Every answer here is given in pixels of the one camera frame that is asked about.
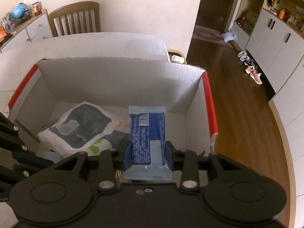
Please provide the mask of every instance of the black handle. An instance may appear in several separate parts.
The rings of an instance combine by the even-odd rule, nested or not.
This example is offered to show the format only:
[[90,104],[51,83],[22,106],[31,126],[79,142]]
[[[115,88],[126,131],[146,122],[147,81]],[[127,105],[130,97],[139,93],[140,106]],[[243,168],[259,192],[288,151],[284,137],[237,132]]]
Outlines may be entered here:
[[273,25],[271,27],[271,30],[273,29],[273,27],[275,26],[276,21],[273,22]]
[[291,36],[291,33],[289,33],[288,38],[287,38],[287,40],[286,40],[286,42],[285,42],[285,43],[287,43],[287,42],[288,42],[288,40],[289,40],[290,36]]
[[268,27],[270,27],[270,25],[271,25],[271,22],[272,22],[272,19],[270,20],[270,22],[269,22],[269,25],[268,25]]

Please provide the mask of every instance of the blue packet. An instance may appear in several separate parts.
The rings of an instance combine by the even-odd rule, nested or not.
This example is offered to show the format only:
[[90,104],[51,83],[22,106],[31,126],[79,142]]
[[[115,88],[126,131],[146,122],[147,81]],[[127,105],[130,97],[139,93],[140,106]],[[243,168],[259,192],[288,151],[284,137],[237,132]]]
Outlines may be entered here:
[[132,133],[132,166],[126,179],[170,180],[171,171],[165,159],[164,106],[130,106]]

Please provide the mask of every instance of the barcode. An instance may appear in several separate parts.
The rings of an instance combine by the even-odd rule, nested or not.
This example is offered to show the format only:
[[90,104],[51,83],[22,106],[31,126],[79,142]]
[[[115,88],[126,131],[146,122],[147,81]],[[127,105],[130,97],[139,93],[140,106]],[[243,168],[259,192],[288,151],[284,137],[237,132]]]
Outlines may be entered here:
[[139,117],[140,126],[149,126],[149,114],[145,114]]
[[68,123],[64,123],[61,125],[56,126],[58,131],[63,135],[68,135],[71,133],[74,129],[76,129],[79,126],[79,123],[76,120],[70,120]]

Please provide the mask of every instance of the white cup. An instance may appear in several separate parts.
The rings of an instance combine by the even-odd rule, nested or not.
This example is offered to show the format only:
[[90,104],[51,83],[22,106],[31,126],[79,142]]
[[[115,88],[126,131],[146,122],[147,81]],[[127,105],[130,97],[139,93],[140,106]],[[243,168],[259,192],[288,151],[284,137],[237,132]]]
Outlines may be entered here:
[[177,56],[177,55],[173,55],[171,59],[175,63],[183,64],[185,62],[185,59],[183,57],[180,57],[180,56]]

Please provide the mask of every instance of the doormat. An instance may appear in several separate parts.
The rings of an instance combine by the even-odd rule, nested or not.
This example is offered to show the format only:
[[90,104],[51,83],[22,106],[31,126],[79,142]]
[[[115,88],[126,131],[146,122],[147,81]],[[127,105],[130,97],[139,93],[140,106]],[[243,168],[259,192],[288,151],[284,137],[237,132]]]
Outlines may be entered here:
[[221,33],[219,31],[202,26],[194,26],[192,38],[233,48],[229,42],[226,43],[223,40],[223,38],[221,37]]

